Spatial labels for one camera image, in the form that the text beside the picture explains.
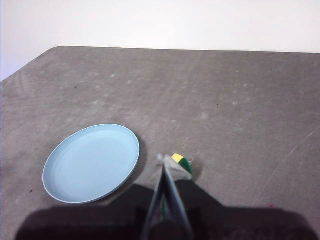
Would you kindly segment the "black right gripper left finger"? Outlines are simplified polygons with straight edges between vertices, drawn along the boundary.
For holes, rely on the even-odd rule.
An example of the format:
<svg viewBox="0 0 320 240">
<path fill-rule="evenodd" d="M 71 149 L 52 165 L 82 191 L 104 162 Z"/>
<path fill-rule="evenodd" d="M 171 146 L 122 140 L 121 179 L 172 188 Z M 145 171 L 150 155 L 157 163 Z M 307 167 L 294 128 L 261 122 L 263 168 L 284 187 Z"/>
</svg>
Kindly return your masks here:
<svg viewBox="0 0 320 240">
<path fill-rule="evenodd" d="M 55 206 L 30 214 L 17 240 L 124 240 L 140 237 L 161 174 L 164 156 L 108 204 Z"/>
</svg>

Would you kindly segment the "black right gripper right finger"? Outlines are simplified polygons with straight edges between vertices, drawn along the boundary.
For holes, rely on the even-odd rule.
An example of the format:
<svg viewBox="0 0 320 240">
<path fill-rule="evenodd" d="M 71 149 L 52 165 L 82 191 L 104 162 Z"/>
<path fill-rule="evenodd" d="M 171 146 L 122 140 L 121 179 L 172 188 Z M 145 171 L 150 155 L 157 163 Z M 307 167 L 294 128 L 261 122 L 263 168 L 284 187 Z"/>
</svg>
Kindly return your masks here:
<svg viewBox="0 0 320 240">
<path fill-rule="evenodd" d="M 196 240 L 316 240 L 307 219 L 279 208 L 232 207 L 200 188 L 172 159 L 163 161 Z"/>
</svg>

